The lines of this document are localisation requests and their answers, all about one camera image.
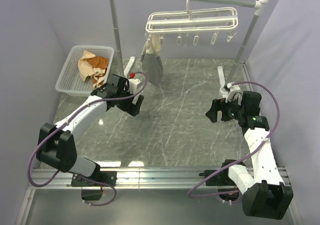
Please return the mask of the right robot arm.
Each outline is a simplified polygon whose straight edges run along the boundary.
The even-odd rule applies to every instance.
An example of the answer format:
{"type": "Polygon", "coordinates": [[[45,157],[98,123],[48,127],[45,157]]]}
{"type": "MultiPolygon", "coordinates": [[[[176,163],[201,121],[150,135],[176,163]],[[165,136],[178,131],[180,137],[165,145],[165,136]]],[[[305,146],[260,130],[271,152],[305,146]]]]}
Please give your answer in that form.
{"type": "Polygon", "coordinates": [[[281,220],[292,199],[293,190],[285,185],[277,168],[272,151],[269,123],[260,116],[262,96],[258,92],[244,91],[241,100],[214,99],[205,114],[211,122],[236,120],[251,153],[253,175],[242,162],[230,162],[230,167],[220,172],[226,185],[235,183],[242,194],[242,210],[246,216],[281,220]]]}

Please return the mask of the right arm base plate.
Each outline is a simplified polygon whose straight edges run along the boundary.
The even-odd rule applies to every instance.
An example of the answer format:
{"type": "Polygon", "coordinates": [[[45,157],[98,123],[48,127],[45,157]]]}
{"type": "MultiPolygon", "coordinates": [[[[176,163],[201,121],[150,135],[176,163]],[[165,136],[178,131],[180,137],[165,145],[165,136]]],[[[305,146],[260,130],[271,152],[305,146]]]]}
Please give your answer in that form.
{"type": "MultiPolygon", "coordinates": [[[[220,172],[219,174],[215,175],[214,177],[210,178],[205,182],[205,185],[207,187],[212,186],[235,186],[233,180],[231,180],[228,176],[228,169],[220,172]]],[[[203,172],[200,172],[198,175],[200,177],[207,178],[212,173],[216,172],[216,170],[204,170],[203,172]]]]}

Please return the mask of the white clip hanger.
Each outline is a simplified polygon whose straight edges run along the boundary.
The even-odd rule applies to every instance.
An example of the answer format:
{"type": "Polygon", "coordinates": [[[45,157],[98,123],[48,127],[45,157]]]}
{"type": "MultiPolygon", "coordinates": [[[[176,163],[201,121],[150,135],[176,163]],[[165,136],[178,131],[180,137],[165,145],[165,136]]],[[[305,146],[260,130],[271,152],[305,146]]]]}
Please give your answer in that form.
{"type": "Polygon", "coordinates": [[[199,33],[213,33],[210,44],[214,45],[218,35],[227,33],[229,43],[237,34],[239,25],[238,11],[234,7],[190,9],[186,0],[186,10],[152,13],[147,20],[145,31],[149,35],[178,34],[177,44],[181,44],[182,34],[194,33],[193,45],[199,41],[199,33]]]}

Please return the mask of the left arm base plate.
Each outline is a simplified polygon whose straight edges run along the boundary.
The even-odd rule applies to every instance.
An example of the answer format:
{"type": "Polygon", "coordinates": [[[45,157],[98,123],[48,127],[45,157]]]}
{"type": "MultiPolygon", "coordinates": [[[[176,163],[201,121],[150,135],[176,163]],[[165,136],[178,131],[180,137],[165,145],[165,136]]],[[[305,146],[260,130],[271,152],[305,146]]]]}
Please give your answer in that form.
{"type": "Polygon", "coordinates": [[[103,184],[111,186],[116,185],[117,172],[116,171],[99,171],[92,176],[73,175],[71,180],[72,187],[97,187],[103,184]]]}

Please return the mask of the orange underwear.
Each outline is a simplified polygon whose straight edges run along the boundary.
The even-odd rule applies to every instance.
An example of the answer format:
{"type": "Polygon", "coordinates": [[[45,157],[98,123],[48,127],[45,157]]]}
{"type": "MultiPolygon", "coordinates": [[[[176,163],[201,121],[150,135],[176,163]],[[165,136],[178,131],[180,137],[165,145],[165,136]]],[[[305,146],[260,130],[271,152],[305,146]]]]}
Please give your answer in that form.
{"type": "Polygon", "coordinates": [[[90,58],[89,63],[93,70],[93,88],[99,88],[104,84],[106,73],[108,71],[109,59],[103,56],[90,58]]]}

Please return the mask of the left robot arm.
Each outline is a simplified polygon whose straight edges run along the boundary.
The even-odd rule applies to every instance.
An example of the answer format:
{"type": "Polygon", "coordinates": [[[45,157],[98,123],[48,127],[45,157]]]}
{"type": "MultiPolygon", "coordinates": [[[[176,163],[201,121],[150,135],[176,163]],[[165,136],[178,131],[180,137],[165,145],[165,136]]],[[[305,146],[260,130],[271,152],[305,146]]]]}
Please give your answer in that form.
{"type": "Polygon", "coordinates": [[[94,89],[85,102],[65,119],[55,124],[44,124],[31,157],[57,172],[77,175],[89,186],[104,186],[106,179],[100,165],[78,155],[76,140],[93,120],[113,107],[133,117],[139,114],[144,99],[141,92],[147,80],[141,81],[136,76],[136,72],[129,77],[113,74],[109,82],[94,89]]]}

